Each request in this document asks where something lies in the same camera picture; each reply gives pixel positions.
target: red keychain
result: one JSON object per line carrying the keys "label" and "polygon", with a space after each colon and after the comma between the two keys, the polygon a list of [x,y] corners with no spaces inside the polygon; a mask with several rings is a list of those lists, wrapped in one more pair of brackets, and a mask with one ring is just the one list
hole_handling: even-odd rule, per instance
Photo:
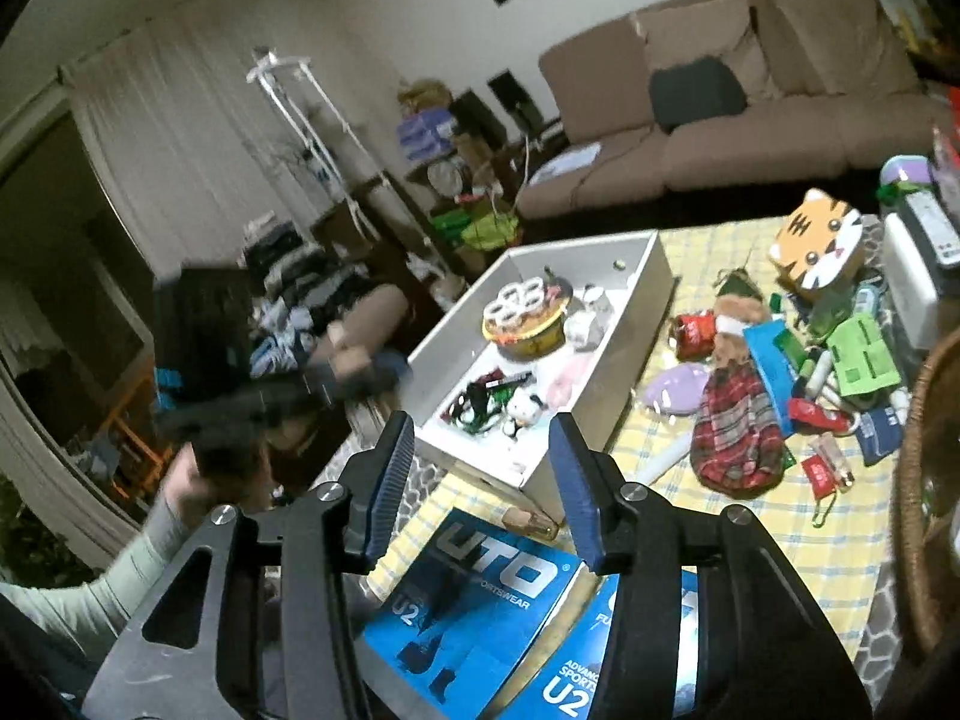
{"label": "red keychain", "polygon": [[821,408],[816,403],[802,398],[792,397],[786,403],[787,414],[795,422],[800,422],[818,430],[829,430],[831,433],[844,435],[851,432],[853,423],[842,412],[832,412]]}
{"label": "red keychain", "polygon": [[[806,478],[810,480],[810,487],[813,488],[813,499],[817,502],[816,508],[813,509],[813,527],[823,528],[824,522],[827,521],[827,515],[837,500],[837,483],[833,478],[833,470],[820,455],[808,457],[800,465],[803,466]],[[821,504],[828,497],[830,502],[825,509],[822,509]]]}

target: curtain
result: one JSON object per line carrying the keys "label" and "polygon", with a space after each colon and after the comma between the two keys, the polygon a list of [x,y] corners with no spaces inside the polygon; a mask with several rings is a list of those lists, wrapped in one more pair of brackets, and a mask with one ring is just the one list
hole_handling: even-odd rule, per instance
{"label": "curtain", "polygon": [[10,372],[0,365],[0,472],[74,555],[106,568],[136,535],[136,524],[71,466],[32,416]]}
{"label": "curtain", "polygon": [[10,375],[44,367],[62,348],[30,290],[0,272],[0,357]]}
{"label": "curtain", "polygon": [[133,537],[136,525],[70,466],[13,381],[46,365],[63,347],[30,290],[0,274],[0,473],[77,557],[103,568]]}
{"label": "curtain", "polygon": [[[403,167],[392,143],[400,79],[334,18],[325,0],[195,0],[64,68],[91,164],[156,275],[184,260],[235,259],[244,225],[266,212],[305,230],[330,207],[296,133],[247,84],[254,47],[312,57],[368,146],[379,139],[385,165]],[[305,85],[285,85],[314,112],[344,171],[370,175]]]}

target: person's arm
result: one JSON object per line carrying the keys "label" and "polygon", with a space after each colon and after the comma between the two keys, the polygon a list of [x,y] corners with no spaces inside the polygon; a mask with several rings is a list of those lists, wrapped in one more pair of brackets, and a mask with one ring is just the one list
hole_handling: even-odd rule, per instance
{"label": "person's arm", "polygon": [[158,495],[143,530],[96,581],[53,590],[0,584],[0,594],[42,630],[72,642],[99,665],[189,535],[165,496]]}
{"label": "person's arm", "polygon": [[200,476],[193,450],[187,445],[174,459],[143,530],[103,576],[68,589],[0,584],[0,594],[42,630],[79,647],[99,665],[210,509],[230,501],[241,504],[246,512],[262,511],[270,502],[270,488],[265,454],[261,453],[259,473],[253,479],[210,480]]}

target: metal screw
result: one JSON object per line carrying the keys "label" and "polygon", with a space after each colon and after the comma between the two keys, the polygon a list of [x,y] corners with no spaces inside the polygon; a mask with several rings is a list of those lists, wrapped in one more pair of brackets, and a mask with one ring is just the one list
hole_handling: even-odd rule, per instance
{"label": "metal screw", "polygon": [[317,488],[317,497],[322,501],[335,501],[344,496],[344,486],[339,482],[325,482]]}
{"label": "metal screw", "polygon": [[637,501],[642,501],[647,497],[649,490],[645,488],[640,482],[627,482],[620,488],[620,494],[623,496],[625,501],[631,501],[632,503],[637,503]]}
{"label": "metal screw", "polygon": [[237,509],[229,503],[223,504],[213,509],[210,519],[213,520],[214,525],[226,525],[227,522],[233,522],[234,519],[237,519]]}
{"label": "metal screw", "polygon": [[745,506],[731,506],[727,509],[727,517],[734,525],[746,525],[754,518],[754,513]]}

